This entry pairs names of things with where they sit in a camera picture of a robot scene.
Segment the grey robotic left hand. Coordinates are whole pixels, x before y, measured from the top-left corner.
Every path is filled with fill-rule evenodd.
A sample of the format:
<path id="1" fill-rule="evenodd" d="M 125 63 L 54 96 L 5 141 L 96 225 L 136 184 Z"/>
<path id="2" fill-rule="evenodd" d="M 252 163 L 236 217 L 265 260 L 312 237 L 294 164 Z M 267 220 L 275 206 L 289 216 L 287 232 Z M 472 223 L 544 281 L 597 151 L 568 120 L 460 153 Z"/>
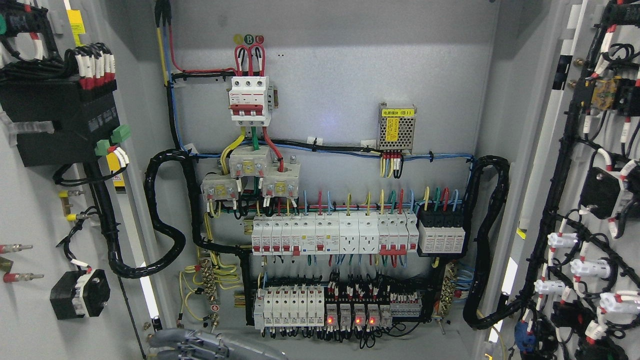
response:
<path id="1" fill-rule="evenodd" d="M 157 331 L 150 347 L 162 348 L 158 360 L 287 360 L 283 351 L 236 333 L 206 333 L 170 328 Z"/>

